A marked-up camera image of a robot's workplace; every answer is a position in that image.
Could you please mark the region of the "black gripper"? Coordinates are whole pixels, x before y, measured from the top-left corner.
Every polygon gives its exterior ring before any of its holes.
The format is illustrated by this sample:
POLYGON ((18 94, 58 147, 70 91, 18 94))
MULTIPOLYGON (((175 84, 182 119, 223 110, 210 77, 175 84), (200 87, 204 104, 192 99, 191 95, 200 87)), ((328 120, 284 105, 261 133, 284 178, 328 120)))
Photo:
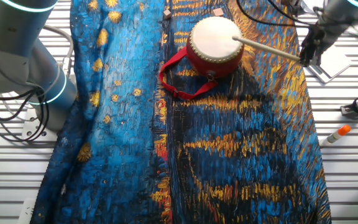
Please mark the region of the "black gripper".
POLYGON ((321 65, 321 52, 317 50, 320 42, 325 36, 324 30, 318 25, 310 25, 308 28, 308 34, 301 44, 301 51, 299 54, 299 63, 302 66, 321 65))

